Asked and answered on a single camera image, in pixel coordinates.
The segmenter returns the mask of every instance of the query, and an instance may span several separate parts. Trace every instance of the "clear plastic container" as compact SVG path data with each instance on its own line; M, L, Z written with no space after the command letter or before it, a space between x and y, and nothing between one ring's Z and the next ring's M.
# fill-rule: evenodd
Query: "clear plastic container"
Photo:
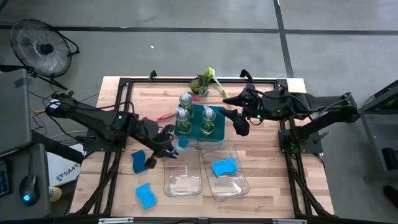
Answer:
M176 146L179 138L173 140ZM177 150L177 159L164 160L164 194L168 197L198 195L202 190L198 141Z
M214 200L222 202L249 193L250 186L244 176L242 165L236 152L235 142L225 140L206 144L201 148L201 156ZM235 161L236 173L216 177L211 165L216 161L225 160L229 157Z

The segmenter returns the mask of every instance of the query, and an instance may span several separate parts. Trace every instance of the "fan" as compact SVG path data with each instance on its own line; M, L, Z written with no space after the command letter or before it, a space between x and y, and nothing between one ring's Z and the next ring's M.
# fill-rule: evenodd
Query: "fan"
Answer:
M35 19L17 22L11 29L10 41L16 57L33 77L66 90L54 78L68 71L72 55L79 53L77 44L54 27ZM71 52L68 42L76 46L74 52Z

